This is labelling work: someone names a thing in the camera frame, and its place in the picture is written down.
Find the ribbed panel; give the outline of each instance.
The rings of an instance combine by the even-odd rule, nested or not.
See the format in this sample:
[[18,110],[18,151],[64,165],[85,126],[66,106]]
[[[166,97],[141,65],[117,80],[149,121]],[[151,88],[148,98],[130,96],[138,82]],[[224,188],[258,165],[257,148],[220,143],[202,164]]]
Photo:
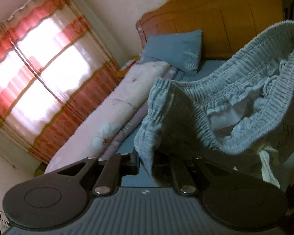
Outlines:
[[120,188],[111,197],[96,199],[83,217],[59,230],[12,228],[5,235],[285,235],[277,228],[249,233],[230,230],[209,217],[195,198],[178,196],[171,188],[148,191]]

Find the blue pillow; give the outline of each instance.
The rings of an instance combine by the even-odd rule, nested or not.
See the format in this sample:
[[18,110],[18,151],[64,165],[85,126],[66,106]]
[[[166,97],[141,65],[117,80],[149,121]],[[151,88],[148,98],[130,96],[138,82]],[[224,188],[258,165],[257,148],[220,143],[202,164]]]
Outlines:
[[138,64],[165,61],[195,75],[201,56],[201,29],[188,33],[150,35]]

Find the striped curtain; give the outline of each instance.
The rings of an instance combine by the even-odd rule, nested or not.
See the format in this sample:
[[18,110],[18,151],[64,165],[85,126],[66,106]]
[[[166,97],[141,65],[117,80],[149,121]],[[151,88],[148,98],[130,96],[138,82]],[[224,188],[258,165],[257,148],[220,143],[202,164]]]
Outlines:
[[117,71],[72,0],[30,0],[0,25],[0,131],[48,163]]

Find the wooden headboard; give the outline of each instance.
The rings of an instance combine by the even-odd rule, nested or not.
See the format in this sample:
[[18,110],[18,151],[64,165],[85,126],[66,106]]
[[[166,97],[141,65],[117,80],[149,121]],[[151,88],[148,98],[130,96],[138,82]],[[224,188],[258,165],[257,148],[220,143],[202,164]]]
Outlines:
[[149,35],[202,29],[202,57],[229,59],[258,33],[282,21],[281,0],[169,0],[144,14],[136,28]]

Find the silver bolt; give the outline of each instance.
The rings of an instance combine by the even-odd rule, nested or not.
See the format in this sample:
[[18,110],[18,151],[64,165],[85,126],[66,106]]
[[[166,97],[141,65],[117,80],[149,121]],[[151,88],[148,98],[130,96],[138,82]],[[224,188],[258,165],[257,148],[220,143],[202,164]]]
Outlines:
[[110,192],[110,188],[105,185],[98,186],[95,188],[95,192],[96,194],[107,194]]
[[180,190],[182,193],[194,193],[194,192],[196,192],[196,187],[194,187],[192,185],[184,185],[181,187]]

